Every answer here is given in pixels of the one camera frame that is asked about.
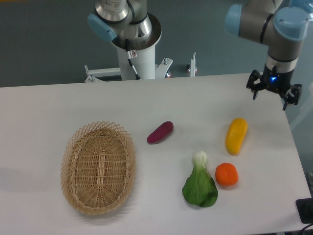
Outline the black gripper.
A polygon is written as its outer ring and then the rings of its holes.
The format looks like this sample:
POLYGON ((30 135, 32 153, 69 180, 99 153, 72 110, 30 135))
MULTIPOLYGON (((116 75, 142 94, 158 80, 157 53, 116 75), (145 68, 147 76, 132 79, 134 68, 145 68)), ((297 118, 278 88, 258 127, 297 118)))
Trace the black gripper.
POLYGON ((297 105, 302 94, 302 85, 291 85, 293 70, 289 72, 278 72, 278 67, 274 66, 271 70, 264 66, 263 74, 253 70, 250 74, 246 88, 253 93, 253 99, 256 99, 259 91, 265 87, 266 90, 283 94, 284 101, 282 110, 285 111, 288 105, 297 105))

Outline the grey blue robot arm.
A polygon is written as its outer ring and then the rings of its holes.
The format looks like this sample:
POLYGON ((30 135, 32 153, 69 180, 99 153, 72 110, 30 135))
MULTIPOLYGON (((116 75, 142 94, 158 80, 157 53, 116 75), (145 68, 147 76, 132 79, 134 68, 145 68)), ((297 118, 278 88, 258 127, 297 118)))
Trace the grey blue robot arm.
MULTIPOLYGON (((291 78, 312 14, 310 0, 251 0, 229 8, 224 22, 227 32, 268 46, 263 72, 254 70, 246 84, 254 94, 267 90, 278 94, 285 105, 298 103, 302 86, 291 84, 291 78)), ((119 60, 118 68, 86 70, 88 82, 116 75, 123 80, 169 77, 173 61, 164 58, 155 63, 162 29, 145 0, 98 0, 88 24, 99 38, 115 46, 119 60)))

